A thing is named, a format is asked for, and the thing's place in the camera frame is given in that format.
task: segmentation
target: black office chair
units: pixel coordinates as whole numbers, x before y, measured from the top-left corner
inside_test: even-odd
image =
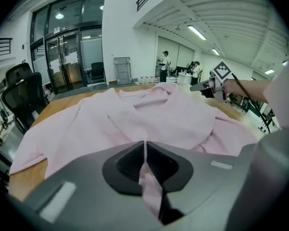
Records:
[[[47,106],[43,97],[40,73],[31,74],[20,82],[9,86],[2,94],[2,101],[12,111],[15,123],[25,133]]]
[[[5,78],[8,83],[8,86],[11,86],[13,84],[18,83],[23,78],[26,78],[31,74],[32,74],[32,70],[29,64],[23,63],[23,64],[16,65],[15,67],[12,67],[11,69],[9,69],[5,74]]]
[[[91,64],[91,80],[93,83],[105,82],[104,64],[102,62]]]

